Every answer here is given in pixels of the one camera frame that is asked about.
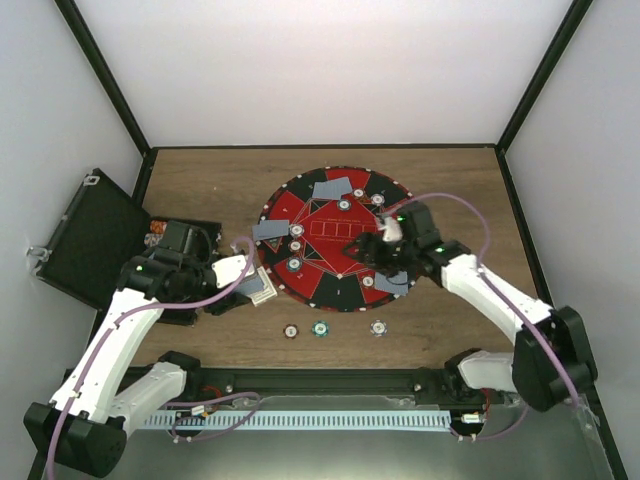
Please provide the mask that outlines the blue card seat ten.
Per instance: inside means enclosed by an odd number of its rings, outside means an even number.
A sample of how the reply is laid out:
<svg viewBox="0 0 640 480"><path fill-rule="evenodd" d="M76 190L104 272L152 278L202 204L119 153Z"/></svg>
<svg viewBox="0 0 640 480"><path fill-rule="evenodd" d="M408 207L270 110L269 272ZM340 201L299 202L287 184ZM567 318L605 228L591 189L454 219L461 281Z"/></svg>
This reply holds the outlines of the blue card seat ten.
<svg viewBox="0 0 640 480"><path fill-rule="evenodd" d="M393 276L376 272L374 276L376 290L397 296L406 295L409 292L410 283L411 280L406 272L399 272Z"/></svg>

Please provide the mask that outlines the blue white chip seat seven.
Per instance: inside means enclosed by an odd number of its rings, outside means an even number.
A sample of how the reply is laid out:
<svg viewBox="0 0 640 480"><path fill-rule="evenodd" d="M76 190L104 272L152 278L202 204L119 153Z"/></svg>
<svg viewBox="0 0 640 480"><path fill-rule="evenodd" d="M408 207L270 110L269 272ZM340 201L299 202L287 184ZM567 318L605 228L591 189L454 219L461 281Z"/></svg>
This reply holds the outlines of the blue white chip seat seven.
<svg viewBox="0 0 640 480"><path fill-rule="evenodd" d="M371 202L376 206L382 206L385 202L385 197L379 193L373 194L371 196Z"/></svg>

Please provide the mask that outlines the teal chip seat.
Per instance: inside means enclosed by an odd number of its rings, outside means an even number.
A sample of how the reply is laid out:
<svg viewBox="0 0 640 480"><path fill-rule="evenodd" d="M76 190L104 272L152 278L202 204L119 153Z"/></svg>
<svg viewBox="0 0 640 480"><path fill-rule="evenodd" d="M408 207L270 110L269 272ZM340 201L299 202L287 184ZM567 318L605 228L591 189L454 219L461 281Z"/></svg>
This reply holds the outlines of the teal chip seat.
<svg viewBox="0 0 640 480"><path fill-rule="evenodd" d="M339 200L337 202L337 208L342 212L349 211L351 208L351 203L346 199Z"/></svg>

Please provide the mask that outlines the brown 100 chip stack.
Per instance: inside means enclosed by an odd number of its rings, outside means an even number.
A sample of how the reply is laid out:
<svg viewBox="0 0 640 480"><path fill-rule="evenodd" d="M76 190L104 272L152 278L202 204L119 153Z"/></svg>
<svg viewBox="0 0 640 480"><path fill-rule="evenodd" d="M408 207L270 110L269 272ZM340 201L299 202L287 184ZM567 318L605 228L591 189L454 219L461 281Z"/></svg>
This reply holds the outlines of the brown 100 chip stack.
<svg viewBox="0 0 640 480"><path fill-rule="evenodd" d="M284 327L283 334L287 339L295 339L299 334L298 327L294 324L288 324Z"/></svg>

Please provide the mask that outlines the blue orange chip stack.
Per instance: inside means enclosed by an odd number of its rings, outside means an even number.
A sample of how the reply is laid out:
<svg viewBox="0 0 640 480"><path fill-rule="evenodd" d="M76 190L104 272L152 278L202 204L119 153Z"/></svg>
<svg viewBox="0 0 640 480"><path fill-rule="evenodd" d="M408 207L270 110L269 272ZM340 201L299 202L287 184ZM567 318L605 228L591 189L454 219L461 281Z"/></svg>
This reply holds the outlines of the blue orange chip stack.
<svg viewBox="0 0 640 480"><path fill-rule="evenodd" d="M388 326L384 321L376 320L371 323L370 332L375 337L381 337L387 334Z"/></svg>

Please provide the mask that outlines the teal chip seat two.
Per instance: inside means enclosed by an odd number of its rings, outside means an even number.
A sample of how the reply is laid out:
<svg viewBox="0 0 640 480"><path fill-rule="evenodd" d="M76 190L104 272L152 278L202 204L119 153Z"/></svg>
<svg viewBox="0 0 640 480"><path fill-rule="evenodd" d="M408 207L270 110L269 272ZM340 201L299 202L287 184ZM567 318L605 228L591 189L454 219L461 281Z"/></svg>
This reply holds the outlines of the teal chip seat two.
<svg viewBox="0 0 640 480"><path fill-rule="evenodd" d="M289 272L297 272L302 267L302 261L300 258L291 257L286 263L286 268Z"/></svg>

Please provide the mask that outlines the blue playing card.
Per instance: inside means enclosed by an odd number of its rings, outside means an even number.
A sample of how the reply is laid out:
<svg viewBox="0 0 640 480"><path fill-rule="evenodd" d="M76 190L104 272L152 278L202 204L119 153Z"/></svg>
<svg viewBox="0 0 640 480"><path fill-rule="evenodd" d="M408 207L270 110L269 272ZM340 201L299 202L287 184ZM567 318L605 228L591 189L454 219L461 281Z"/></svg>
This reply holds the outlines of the blue playing card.
<svg viewBox="0 0 640 480"><path fill-rule="evenodd" d="M252 226L252 236L256 241L283 237L288 234L288 220L262 220L258 224Z"/></svg>
<svg viewBox="0 0 640 480"><path fill-rule="evenodd" d="M340 177L326 182L326 193L330 197L340 198L352 191L352 185L348 177Z"/></svg>

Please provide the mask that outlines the blue white chip seat three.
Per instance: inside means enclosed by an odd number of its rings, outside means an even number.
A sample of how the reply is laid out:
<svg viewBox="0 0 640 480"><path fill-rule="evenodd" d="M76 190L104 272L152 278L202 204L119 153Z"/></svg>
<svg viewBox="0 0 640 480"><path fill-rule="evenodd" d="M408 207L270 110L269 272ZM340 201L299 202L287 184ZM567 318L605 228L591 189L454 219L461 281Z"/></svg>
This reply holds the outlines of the blue white chip seat three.
<svg viewBox="0 0 640 480"><path fill-rule="evenodd" d="M304 227L301 224L292 224L290 226L290 234L294 237L300 237L304 233Z"/></svg>

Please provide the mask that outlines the teal chip stack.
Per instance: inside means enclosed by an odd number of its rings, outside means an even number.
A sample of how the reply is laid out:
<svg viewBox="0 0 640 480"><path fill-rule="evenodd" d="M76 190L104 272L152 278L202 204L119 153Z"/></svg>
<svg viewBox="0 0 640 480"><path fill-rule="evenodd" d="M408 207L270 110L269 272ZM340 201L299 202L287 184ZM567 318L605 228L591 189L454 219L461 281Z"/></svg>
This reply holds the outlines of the teal chip stack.
<svg viewBox="0 0 640 480"><path fill-rule="evenodd" d="M329 325L324 321L317 321L312 325L311 332L316 337L326 337L329 334Z"/></svg>

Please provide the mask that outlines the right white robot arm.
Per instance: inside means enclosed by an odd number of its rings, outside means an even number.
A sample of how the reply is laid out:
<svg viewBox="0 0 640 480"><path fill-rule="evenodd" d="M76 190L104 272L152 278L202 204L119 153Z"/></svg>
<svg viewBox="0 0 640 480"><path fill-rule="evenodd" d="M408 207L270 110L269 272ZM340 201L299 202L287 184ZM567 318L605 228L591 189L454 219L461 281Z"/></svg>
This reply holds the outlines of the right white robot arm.
<svg viewBox="0 0 640 480"><path fill-rule="evenodd" d="M362 233L344 254L391 278L423 276L466 301L511 342L510 353L471 349L450 359L447 396L458 403L480 389L519 395L545 412L589 390L597 366L580 314L554 308L493 273L480 256L457 240L444 241L429 208L412 201L376 219L374 233Z"/></svg>

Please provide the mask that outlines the triangular all in marker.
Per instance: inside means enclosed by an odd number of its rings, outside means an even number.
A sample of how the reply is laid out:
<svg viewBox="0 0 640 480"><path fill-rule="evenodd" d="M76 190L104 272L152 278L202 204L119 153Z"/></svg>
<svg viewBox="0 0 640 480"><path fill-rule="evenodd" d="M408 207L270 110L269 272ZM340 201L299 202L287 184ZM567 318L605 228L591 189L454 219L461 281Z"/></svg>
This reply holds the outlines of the triangular all in marker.
<svg viewBox="0 0 640 480"><path fill-rule="evenodd" d="M282 238L272 238L265 241L265 245L274 253L278 253L282 248Z"/></svg>

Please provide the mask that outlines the round red black poker mat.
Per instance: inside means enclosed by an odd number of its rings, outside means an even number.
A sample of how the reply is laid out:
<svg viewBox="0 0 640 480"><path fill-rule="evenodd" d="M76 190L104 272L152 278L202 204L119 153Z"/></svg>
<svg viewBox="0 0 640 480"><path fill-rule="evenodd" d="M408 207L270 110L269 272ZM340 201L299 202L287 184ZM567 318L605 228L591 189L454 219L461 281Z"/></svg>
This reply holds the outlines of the round red black poker mat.
<svg viewBox="0 0 640 480"><path fill-rule="evenodd" d="M342 195L351 203L349 211L337 208L339 200L312 199L316 182L348 177L352 185L349 194ZM354 189L363 189L365 195L358 199ZM382 194L385 202L376 206L371 202L373 194ZM366 288L361 279L375 272L366 265L342 254L342 248L358 235L375 233L376 216L406 200L412 193L398 181L371 169L349 166L324 167L299 174L276 190L263 206L260 221L288 220L289 234L283 239L278 253L272 252L266 240L258 240L257 253L262 266L275 286L292 298L321 310L335 312L360 312L383 306L400 296ZM292 224L301 224L304 233L297 238L290 234ZM299 252L291 252L289 244L298 240ZM286 263L297 257L302 267L289 272Z"/></svg>

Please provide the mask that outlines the chips in case top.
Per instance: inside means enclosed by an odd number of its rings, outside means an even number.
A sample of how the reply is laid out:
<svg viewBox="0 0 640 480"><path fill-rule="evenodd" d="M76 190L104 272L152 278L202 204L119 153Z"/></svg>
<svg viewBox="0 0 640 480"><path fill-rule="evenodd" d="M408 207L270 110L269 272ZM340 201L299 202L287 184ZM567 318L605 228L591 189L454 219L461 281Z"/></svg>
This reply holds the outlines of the chips in case top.
<svg viewBox="0 0 640 480"><path fill-rule="evenodd" d="M166 221L152 220L149 226L149 232L144 236L144 245L147 248L154 247L162 240L167 227Z"/></svg>

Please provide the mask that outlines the black poker chip case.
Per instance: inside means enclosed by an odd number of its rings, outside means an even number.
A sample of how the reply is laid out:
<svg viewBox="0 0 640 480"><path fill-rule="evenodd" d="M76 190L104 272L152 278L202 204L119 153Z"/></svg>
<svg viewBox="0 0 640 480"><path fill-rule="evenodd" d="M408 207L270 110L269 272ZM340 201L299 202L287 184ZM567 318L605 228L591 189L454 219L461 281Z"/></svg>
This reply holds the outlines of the black poker chip case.
<svg viewBox="0 0 640 480"><path fill-rule="evenodd" d="M34 274L48 285L106 314L123 266L148 248L144 236L152 220L171 220L206 230L220 258L217 222L150 215L106 173L96 168L74 194Z"/></svg>

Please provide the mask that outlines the perforated light blue rail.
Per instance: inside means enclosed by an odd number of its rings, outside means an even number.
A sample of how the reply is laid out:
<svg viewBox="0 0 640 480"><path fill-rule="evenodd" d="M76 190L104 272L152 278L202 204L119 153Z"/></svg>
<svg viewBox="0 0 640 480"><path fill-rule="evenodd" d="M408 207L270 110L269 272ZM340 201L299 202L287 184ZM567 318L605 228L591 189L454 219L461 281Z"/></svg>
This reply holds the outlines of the perforated light blue rail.
<svg viewBox="0 0 640 480"><path fill-rule="evenodd" d="M238 429L246 431L449 431L447 411L258 411L248 420L247 412L218 411L206 418L178 420L176 411L158 411L146 420L142 430L222 431L244 420Z"/></svg>

